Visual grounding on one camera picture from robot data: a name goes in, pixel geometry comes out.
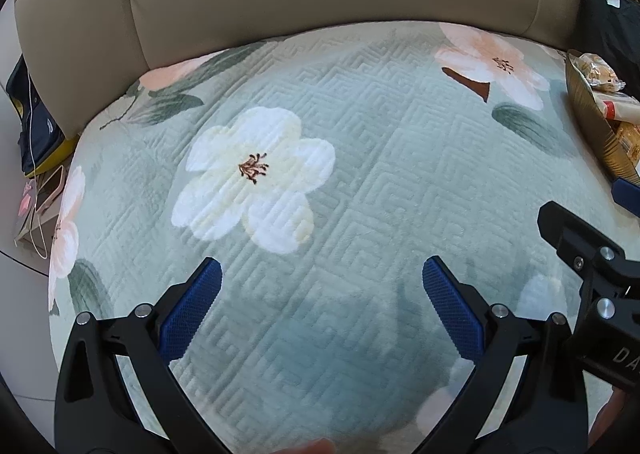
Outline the person's left hand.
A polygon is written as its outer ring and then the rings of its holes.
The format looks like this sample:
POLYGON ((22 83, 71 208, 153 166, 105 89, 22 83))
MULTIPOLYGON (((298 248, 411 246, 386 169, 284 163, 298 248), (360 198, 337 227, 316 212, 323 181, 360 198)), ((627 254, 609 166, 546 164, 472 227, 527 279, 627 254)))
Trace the person's left hand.
POLYGON ((312 440, 303 445, 292 446, 292 448, 282 448, 273 454, 335 454, 335 444, 327 438, 312 440))

